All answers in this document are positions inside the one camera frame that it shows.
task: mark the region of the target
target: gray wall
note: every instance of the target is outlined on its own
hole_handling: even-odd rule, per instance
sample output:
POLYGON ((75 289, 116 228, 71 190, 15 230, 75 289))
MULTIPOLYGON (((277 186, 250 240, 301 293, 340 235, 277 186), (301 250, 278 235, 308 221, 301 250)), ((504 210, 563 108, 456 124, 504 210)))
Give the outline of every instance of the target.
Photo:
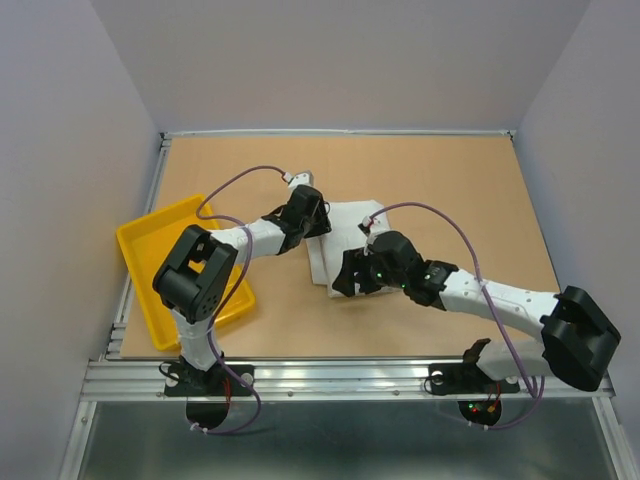
POLYGON ((55 478, 157 134, 87 0, 0 14, 0 477, 55 478))
POLYGON ((529 108, 516 150, 563 285, 620 328, 616 406, 640 458, 640 2, 594 0, 529 108))
POLYGON ((163 131, 514 128, 588 0, 92 0, 163 131))

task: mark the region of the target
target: tan work surface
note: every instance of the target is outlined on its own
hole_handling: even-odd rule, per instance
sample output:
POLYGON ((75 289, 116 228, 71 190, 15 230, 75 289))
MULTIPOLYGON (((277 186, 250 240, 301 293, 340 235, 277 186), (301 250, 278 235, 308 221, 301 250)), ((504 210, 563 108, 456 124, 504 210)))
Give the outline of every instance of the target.
MULTIPOLYGON (((503 137, 220 137, 171 144, 157 208, 208 194, 258 164, 291 173, 312 170, 327 201, 425 202, 451 216, 476 248, 485 278, 531 290, 557 291, 551 263, 511 142, 503 137)), ((250 223, 285 203, 277 173, 249 174, 212 201, 216 213, 250 223)), ((425 259, 472 269, 457 233, 426 210, 389 213, 425 259)), ((329 299, 313 285, 305 245, 251 263, 256 309, 217 329, 229 356, 460 355, 479 338, 500 339, 495 324, 411 302, 402 293, 329 299)), ((515 332, 514 338, 525 338, 515 332)), ((161 357, 136 298, 121 355, 161 357)))

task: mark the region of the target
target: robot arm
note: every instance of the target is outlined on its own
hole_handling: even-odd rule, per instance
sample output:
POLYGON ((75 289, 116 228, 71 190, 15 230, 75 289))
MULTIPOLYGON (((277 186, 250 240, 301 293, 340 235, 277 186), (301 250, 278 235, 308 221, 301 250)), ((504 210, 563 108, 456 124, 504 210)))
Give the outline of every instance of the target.
MULTIPOLYGON (((251 232, 251 258, 281 255, 305 238, 331 231, 322 194, 311 186, 309 172, 289 182, 289 201, 246 226, 251 232)), ((224 298, 234 265, 247 260, 247 234, 240 228, 205 230, 187 227, 156 273, 154 290, 171 310, 182 345, 181 357, 192 383, 206 383, 203 375, 215 365, 209 320, 224 298), (193 264, 203 264, 200 272, 193 264)), ((218 345, 213 347, 222 355, 218 345)))
MULTIPOLYGON (((396 231, 371 232, 364 248, 345 251, 333 288, 349 297, 383 286, 401 289, 414 302, 445 311, 493 319, 475 276, 446 262, 423 260, 412 243, 396 231)), ((620 334, 593 299, 576 287, 560 294, 532 292, 495 282, 486 288, 505 325, 535 341, 518 348, 532 374, 552 372, 585 391, 598 388, 620 342, 620 334)), ((501 345, 476 342, 474 367, 486 382, 517 376, 501 345)))

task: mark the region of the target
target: yellow tray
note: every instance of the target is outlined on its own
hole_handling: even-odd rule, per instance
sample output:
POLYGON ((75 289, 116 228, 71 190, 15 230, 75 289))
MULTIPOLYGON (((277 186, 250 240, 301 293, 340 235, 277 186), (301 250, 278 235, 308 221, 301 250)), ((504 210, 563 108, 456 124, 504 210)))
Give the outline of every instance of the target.
MULTIPOLYGON (((196 208, 203 200, 204 196, 195 195, 122 225, 116 231, 131 280, 136 287, 151 340, 158 350, 175 349, 180 342, 171 312, 162 305, 160 296, 151 286, 153 276, 186 227, 198 224, 208 230, 220 228, 215 220, 200 220, 196 217, 196 208)), ((205 205, 202 212, 205 215, 212 214, 209 205, 205 205)), ((240 267, 234 267, 225 294, 238 279, 240 271, 240 267)), ((216 325, 231 322, 251 310, 255 304, 256 297, 247 281, 243 280, 229 303, 216 318, 216 325)))

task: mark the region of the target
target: cable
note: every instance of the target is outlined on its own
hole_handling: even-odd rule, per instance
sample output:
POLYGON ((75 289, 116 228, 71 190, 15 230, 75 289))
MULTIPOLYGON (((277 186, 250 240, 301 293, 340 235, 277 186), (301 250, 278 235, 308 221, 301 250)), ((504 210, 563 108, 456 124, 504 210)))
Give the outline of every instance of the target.
POLYGON ((213 316, 209 320, 209 325, 208 325, 208 329, 207 330, 208 330, 208 332, 210 334, 207 335, 207 341, 209 342, 209 347, 211 348, 211 351, 213 352, 213 356, 216 358, 216 362, 220 364, 220 366, 224 369, 225 372, 227 372, 227 375, 229 375, 231 378, 233 378, 236 382, 238 382, 244 388, 249 390, 249 392, 255 397, 257 405, 256 405, 256 411, 253 414, 253 417, 251 417, 248 421, 246 421, 245 423, 243 423, 242 425, 240 425, 238 427, 233 427, 233 428, 230 428, 229 430, 223 430, 223 431, 220 431, 220 432, 219 431, 211 431, 211 430, 208 430, 208 429, 200 428, 197 424, 192 424, 191 427, 192 428, 197 428, 200 431, 202 431, 203 433, 206 433, 208 435, 229 435, 231 433, 239 432, 240 430, 242 430, 242 429, 248 427, 249 425, 251 425, 253 422, 255 422, 255 420, 260 415, 260 412, 262 411, 262 399, 260 398, 260 395, 258 394, 258 392, 255 390, 255 388, 253 388, 253 386, 251 384, 246 382, 242 377, 240 377, 240 375, 238 375, 236 372, 234 372, 226 364, 224 358, 220 355, 220 353, 218 353, 218 350, 216 349, 215 343, 214 343, 214 340, 213 340, 214 335, 215 335, 215 329, 213 328, 213 326, 214 326, 216 317, 220 314, 222 309, 229 302, 229 299, 231 298, 231 296, 236 292, 236 290, 238 289, 238 287, 240 286, 240 284, 244 280, 244 277, 247 274, 247 270, 249 269, 249 264, 251 263, 251 255, 253 254, 253 236, 251 235, 251 230, 249 230, 245 226, 245 224, 243 222, 241 222, 240 220, 238 220, 237 218, 229 217, 227 215, 213 215, 213 216, 211 216, 209 218, 216 219, 216 220, 227 220, 227 221, 233 222, 236 225, 238 225, 240 228, 242 228, 242 230, 244 230, 244 232, 247 234, 247 257, 246 257, 246 260, 244 262, 244 265, 242 266, 242 271, 240 272, 240 276, 236 280, 236 283, 233 284, 233 287, 231 287, 231 290, 229 291, 229 293, 224 297, 222 302, 220 302, 220 305, 218 306, 218 308, 216 309, 215 313, 213 314, 213 316))
POLYGON ((202 209, 204 208, 204 206, 207 203, 209 203, 213 197, 215 197, 217 194, 219 194, 222 190, 227 188, 233 182, 235 182, 236 180, 244 177, 248 173, 255 172, 256 170, 275 170, 276 172, 278 172, 280 174, 280 177, 282 178, 283 181, 285 181, 285 182, 287 181, 286 180, 287 172, 282 170, 280 167, 276 167, 274 165, 256 165, 255 167, 247 168, 243 172, 240 172, 239 174, 237 174, 235 177, 232 177, 229 180, 227 180, 226 182, 224 182, 222 185, 220 185, 218 188, 216 188, 213 192, 211 192, 209 195, 207 195, 207 198, 205 198, 202 201, 202 203, 200 205, 198 205, 198 208, 196 208, 196 217, 198 217, 200 220, 214 220, 214 219, 216 219, 217 215, 209 215, 209 216, 202 215, 202 209))
POLYGON ((462 231, 460 226, 456 222, 454 222, 453 219, 449 217, 446 213, 438 210, 435 207, 432 207, 430 205, 427 205, 425 203, 420 203, 420 202, 401 202, 401 203, 396 203, 394 205, 389 205, 388 207, 381 208, 380 210, 369 215, 369 218, 371 219, 371 223, 367 226, 370 227, 373 224, 373 219, 378 215, 381 215, 382 213, 388 212, 389 210, 394 210, 400 207, 420 207, 420 208, 429 210, 430 212, 433 212, 436 215, 438 215, 440 218, 444 219, 449 225, 451 225, 456 230, 456 232, 458 232, 458 235, 460 235, 465 245, 467 246, 467 250, 469 250, 469 253, 471 254, 471 259, 473 260, 473 267, 475 270, 476 278, 480 285, 480 290, 482 291, 482 294, 484 295, 487 305, 489 306, 489 310, 491 311, 491 316, 493 317, 496 324, 498 325, 500 334, 502 335, 502 338, 507 344, 507 348, 509 349, 511 356, 513 357, 513 360, 516 362, 516 366, 518 367, 518 372, 520 372, 520 376, 522 377, 522 380, 527 386, 527 391, 529 392, 529 395, 531 395, 532 398, 536 398, 538 394, 538 390, 536 387, 534 387, 534 385, 529 380, 529 376, 527 375, 525 366, 522 363, 522 359, 518 355, 518 352, 516 351, 516 348, 514 347, 513 342, 511 341, 511 338, 509 338, 509 334, 507 333, 504 323, 502 323, 502 320, 500 319, 500 315, 498 315, 498 310, 496 309, 496 306, 494 305, 493 300, 491 299, 491 295, 489 295, 489 291, 487 290, 484 279, 482 278, 482 272, 480 271, 480 263, 478 261, 478 256, 476 255, 476 251, 473 248, 473 245, 471 245, 471 242, 469 241, 469 237, 467 237, 467 235, 462 231))
POLYGON ((158 370, 160 371, 160 373, 162 374, 163 377, 168 378, 170 380, 173 380, 174 382, 178 383, 180 382, 180 378, 178 378, 177 375, 173 375, 171 374, 168 370, 165 370, 164 367, 165 365, 176 365, 179 362, 174 361, 165 361, 162 362, 160 365, 158 365, 158 370))
MULTIPOLYGON (((239 427, 234 427, 234 428, 231 428, 229 430, 224 430, 224 431, 221 431, 221 432, 219 432, 219 431, 209 431, 208 429, 200 428, 197 424, 191 424, 191 428, 192 429, 197 428, 200 431, 202 431, 203 433, 211 434, 211 435, 228 435, 228 434, 231 434, 231 433, 236 433, 236 432, 242 430, 243 428, 246 428, 249 425, 251 425, 258 418, 258 416, 260 415, 260 412, 262 410, 262 400, 261 400, 260 395, 258 394, 258 392, 253 388, 253 386, 250 385, 249 383, 245 382, 242 379, 242 377, 240 377, 238 374, 236 374, 226 364, 226 362, 224 361, 224 358, 222 356, 220 356, 220 354, 218 353, 218 350, 216 349, 214 341, 213 341, 213 337, 215 335, 214 324, 215 324, 216 317, 220 314, 222 309, 227 305, 227 303, 229 302, 229 300, 231 299, 233 294, 240 287, 240 284, 244 280, 244 277, 247 275, 247 270, 249 269, 249 264, 251 263, 251 256, 253 254, 253 236, 251 235, 251 231, 245 226, 245 223, 240 221, 240 220, 238 220, 237 218, 229 217, 227 215, 209 215, 209 216, 202 215, 202 209, 204 208, 204 206, 207 203, 209 203, 211 201, 211 199, 213 197, 215 197, 222 190, 227 188, 229 185, 234 183, 236 180, 244 177, 245 175, 247 175, 247 174, 249 174, 251 172, 255 172, 256 170, 274 170, 274 171, 276 171, 276 172, 278 172, 280 174, 282 180, 285 181, 285 182, 290 180, 290 177, 291 177, 290 174, 288 174, 287 172, 285 172, 281 168, 276 167, 274 165, 256 165, 254 167, 248 168, 248 169, 240 172, 239 174, 235 175, 234 177, 230 178, 225 183, 220 185, 213 192, 211 192, 209 195, 207 195, 207 197, 202 201, 202 203, 200 203, 200 205, 198 205, 198 208, 196 209, 196 217, 198 217, 200 220, 227 220, 227 221, 233 222, 236 225, 238 225, 247 234, 247 255, 246 255, 246 259, 245 259, 244 265, 242 266, 242 271, 240 272, 240 276, 238 277, 236 282, 233 284, 233 287, 231 287, 231 290, 229 291, 229 293, 220 302, 220 305, 218 306, 218 308, 216 309, 215 313, 213 314, 213 316, 209 320, 209 325, 207 326, 207 331, 205 332, 204 335, 207 336, 207 341, 209 342, 209 347, 211 348, 211 351, 213 352, 213 355, 216 358, 216 362, 220 364, 220 366, 225 370, 225 372, 227 372, 227 374, 230 377, 232 377, 234 380, 236 380, 236 382, 238 382, 240 385, 242 385, 243 387, 248 389, 249 392, 251 392, 251 394, 256 399, 257 406, 256 406, 256 411, 253 414, 253 417, 251 417, 247 422, 245 422, 244 424, 240 425, 239 427)), ((162 370, 161 367, 160 367, 160 372, 163 375, 165 375, 165 372, 162 370)), ((231 385, 230 384, 229 384, 229 390, 227 390, 226 386, 225 386, 225 398, 227 400, 227 408, 229 408, 230 404, 231 404, 231 385)))
POLYGON ((536 389, 538 390, 538 395, 535 398, 535 401, 533 402, 533 405, 531 406, 531 408, 529 409, 528 412, 526 412, 525 414, 523 414, 522 416, 516 418, 515 420, 512 420, 510 422, 507 422, 505 424, 502 425, 494 425, 492 427, 488 427, 488 430, 506 430, 507 428, 512 428, 515 427, 516 425, 520 425, 522 422, 524 422, 527 418, 529 418, 533 412, 535 412, 538 407, 540 406, 540 403, 542 402, 542 395, 544 394, 544 377, 540 377, 540 388, 537 388, 537 381, 535 379, 535 377, 533 377, 533 382, 534 384, 536 384, 536 389))

